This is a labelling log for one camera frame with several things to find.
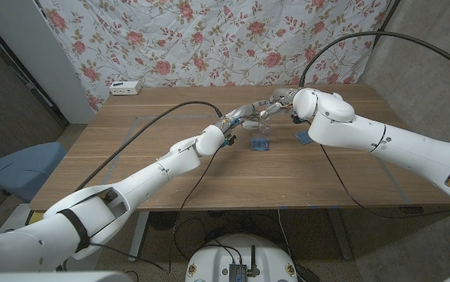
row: power strip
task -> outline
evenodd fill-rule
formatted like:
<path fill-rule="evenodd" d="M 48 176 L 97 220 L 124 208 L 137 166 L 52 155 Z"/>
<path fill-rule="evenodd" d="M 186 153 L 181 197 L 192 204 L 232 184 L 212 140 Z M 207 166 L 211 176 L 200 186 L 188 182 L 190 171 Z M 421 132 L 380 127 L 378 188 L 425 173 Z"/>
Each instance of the power strip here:
<path fill-rule="evenodd" d="M 141 90 L 140 81 L 114 81 L 110 86 L 113 95 L 136 95 Z"/>

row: blue chair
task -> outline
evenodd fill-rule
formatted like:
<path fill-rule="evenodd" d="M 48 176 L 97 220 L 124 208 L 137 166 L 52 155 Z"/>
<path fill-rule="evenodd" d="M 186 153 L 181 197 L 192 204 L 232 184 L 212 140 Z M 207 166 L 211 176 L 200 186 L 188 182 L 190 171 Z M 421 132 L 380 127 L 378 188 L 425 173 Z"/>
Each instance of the blue chair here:
<path fill-rule="evenodd" d="M 61 143 L 45 143 L 0 158 L 0 187 L 29 203 L 67 151 Z"/>

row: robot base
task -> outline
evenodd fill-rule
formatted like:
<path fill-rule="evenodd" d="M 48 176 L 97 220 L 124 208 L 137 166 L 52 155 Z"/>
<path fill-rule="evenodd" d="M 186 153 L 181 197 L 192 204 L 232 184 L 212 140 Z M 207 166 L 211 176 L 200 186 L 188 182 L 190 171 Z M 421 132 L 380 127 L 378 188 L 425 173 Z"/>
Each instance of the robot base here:
<path fill-rule="evenodd" d="M 217 241 L 210 241 L 207 245 L 213 246 L 201 248 L 192 256 L 186 269 L 186 282 L 297 281 L 293 260 L 271 241 L 245 233 L 224 235 Z M 242 265 L 237 251 L 228 248 L 235 259 L 234 265 L 225 248 L 214 246 L 219 244 L 240 252 Z"/>

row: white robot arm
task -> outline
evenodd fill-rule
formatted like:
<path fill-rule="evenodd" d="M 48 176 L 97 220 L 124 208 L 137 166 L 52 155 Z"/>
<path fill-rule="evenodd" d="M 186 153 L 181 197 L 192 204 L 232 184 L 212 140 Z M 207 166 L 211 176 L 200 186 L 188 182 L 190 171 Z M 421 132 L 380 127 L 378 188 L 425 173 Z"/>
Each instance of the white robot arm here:
<path fill-rule="evenodd" d="M 450 143 L 358 116 L 337 93 L 276 89 L 270 101 L 261 119 L 292 106 L 299 118 L 313 118 L 308 134 L 317 143 L 370 152 L 421 175 L 450 196 Z"/>
<path fill-rule="evenodd" d="M 199 157 L 231 145 L 235 139 L 232 130 L 248 119 L 257 121 L 257 107 L 266 103 L 239 107 L 126 179 L 72 193 L 55 203 L 43 220 L 1 233 L 0 272 L 52 271 L 71 255 L 75 259 L 90 255 L 99 248 L 90 243 L 105 244 L 135 209 L 167 182 L 197 168 Z"/>

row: white wall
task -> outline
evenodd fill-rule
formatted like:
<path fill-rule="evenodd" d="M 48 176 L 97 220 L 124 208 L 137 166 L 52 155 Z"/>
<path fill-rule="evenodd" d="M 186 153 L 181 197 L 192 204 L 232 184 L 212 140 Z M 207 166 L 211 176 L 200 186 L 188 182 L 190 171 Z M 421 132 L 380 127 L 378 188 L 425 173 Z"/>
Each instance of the white wall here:
<path fill-rule="evenodd" d="M 450 1 L 402 0 L 386 27 L 450 52 Z M 360 81 L 412 130 L 450 142 L 450 62 L 422 46 L 381 37 Z"/>
<path fill-rule="evenodd" d="M 70 123 L 92 120 L 75 70 L 33 0 L 0 0 L 0 36 Z"/>

